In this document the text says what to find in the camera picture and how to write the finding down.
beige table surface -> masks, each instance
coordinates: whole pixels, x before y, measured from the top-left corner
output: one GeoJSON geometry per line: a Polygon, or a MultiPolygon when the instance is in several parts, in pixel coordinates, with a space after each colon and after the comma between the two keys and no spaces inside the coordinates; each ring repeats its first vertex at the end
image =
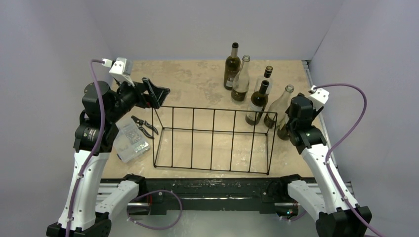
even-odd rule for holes
{"type": "MultiPolygon", "coordinates": [[[[244,104],[236,105],[231,102],[230,91],[223,87],[224,61],[136,61],[132,70],[131,78],[134,81],[141,81],[141,78],[147,77],[157,86],[168,87],[171,89],[167,97],[165,106],[184,106],[201,107],[217,109],[237,109],[246,110],[249,105],[250,95],[253,92],[256,77],[264,73],[265,67],[273,67],[272,79],[273,88],[269,95],[269,105],[275,101],[284,91],[287,84],[295,87],[293,96],[299,92],[308,94],[310,88],[307,76],[301,64],[301,61],[268,61],[251,60],[249,74],[251,77],[250,88],[247,100],[244,104]]],[[[212,110],[195,112],[195,129],[211,129],[212,110]]],[[[163,125],[171,127],[171,109],[161,108],[158,110],[163,125]]],[[[151,110],[134,108],[124,118],[135,115],[138,118],[145,119],[151,123],[151,110]]],[[[192,119],[192,110],[176,110],[173,121],[174,127],[190,128],[192,119]]],[[[215,129],[230,129],[232,127],[233,112],[216,113],[214,122],[215,129]]],[[[244,122],[244,114],[236,115],[236,131],[243,129],[247,131],[252,127],[244,122]]],[[[320,128],[320,122],[316,119],[313,123],[320,128]]],[[[154,125],[160,131],[160,123],[154,115],[154,125]]],[[[258,124],[257,129],[266,130],[263,121],[258,124]]],[[[191,159],[191,133],[174,132],[174,164],[179,166],[190,166],[191,159]]],[[[159,136],[155,135],[155,151],[159,136]]],[[[228,169],[231,154],[230,134],[216,134],[214,136],[214,148],[212,167],[215,169],[228,169]]],[[[235,135],[234,154],[232,160],[232,169],[246,170],[249,168],[250,147],[252,136],[235,135]]],[[[266,171],[266,156],[261,158],[260,154],[266,154],[265,145],[259,138],[255,139],[253,146],[254,154],[252,157],[252,171],[266,171]]],[[[162,147],[159,154],[158,164],[170,165],[171,160],[171,130],[165,130],[162,138],[162,147]]],[[[210,145],[211,133],[194,132],[194,156],[193,166],[209,168],[210,166],[210,145]]],[[[228,178],[228,177],[266,177],[265,174],[251,173],[231,173],[220,171],[201,171],[190,169],[172,169],[155,168],[153,166],[152,150],[143,156],[135,158],[128,163],[120,161],[116,155],[115,149],[106,163],[102,178],[121,178],[128,173],[141,175],[146,178],[228,178]]],[[[272,163],[269,176],[280,177],[284,175],[300,174],[303,177],[313,176],[307,164],[297,153],[295,147],[289,141],[275,139],[272,163]]]]}

bottle rack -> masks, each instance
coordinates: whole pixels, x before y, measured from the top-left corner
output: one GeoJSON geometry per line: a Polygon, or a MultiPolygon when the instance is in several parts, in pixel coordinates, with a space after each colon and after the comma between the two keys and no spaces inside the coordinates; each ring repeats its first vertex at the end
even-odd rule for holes
{"type": "Polygon", "coordinates": [[[269,174],[275,129],[245,122],[247,110],[162,106],[152,110],[153,165],[163,168],[269,174]]]}

black pliers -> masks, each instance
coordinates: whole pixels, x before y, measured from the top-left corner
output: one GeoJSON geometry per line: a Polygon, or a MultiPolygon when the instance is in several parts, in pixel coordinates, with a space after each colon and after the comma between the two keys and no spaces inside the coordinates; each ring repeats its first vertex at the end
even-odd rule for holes
{"type": "Polygon", "coordinates": [[[143,125],[146,126],[149,129],[153,130],[157,135],[159,134],[158,130],[155,127],[153,127],[151,124],[149,124],[147,121],[139,119],[139,118],[135,117],[134,115],[131,116],[131,119],[134,120],[138,129],[140,129],[140,131],[142,131],[146,137],[154,139],[154,137],[149,132],[147,132],[147,130],[145,130],[143,125]]]}

white wall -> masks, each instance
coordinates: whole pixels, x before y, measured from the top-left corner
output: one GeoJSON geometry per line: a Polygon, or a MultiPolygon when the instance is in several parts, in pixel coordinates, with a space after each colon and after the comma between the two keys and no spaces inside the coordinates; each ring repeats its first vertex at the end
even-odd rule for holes
{"type": "Polygon", "coordinates": [[[86,0],[114,55],[311,59],[343,0],[86,0]]]}
{"type": "Polygon", "coordinates": [[[110,51],[81,0],[1,1],[0,32],[0,236],[45,236],[68,194],[88,62],[110,51]]]}
{"type": "MultiPolygon", "coordinates": [[[[348,82],[368,99],[363,121],[335,152],[372,225],[386,236],[419,231],[419,1],[346,0],[311,63],[316,85],[348,82]]],[[[330,89],[323,111],[332,142],[362,108],[358,92],[330,89]]]]}

clear plastic box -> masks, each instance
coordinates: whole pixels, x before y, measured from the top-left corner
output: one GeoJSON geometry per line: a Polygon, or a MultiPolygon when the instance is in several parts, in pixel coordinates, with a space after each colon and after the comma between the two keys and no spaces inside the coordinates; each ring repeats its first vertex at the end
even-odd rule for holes
{"type": "Polygon", "coordinates": [[[119,132],[114,140],[114,148],[124,163],[150,150],[146,138],[131,118],[121,119],[117,122],[117,127],[119,132]]]}

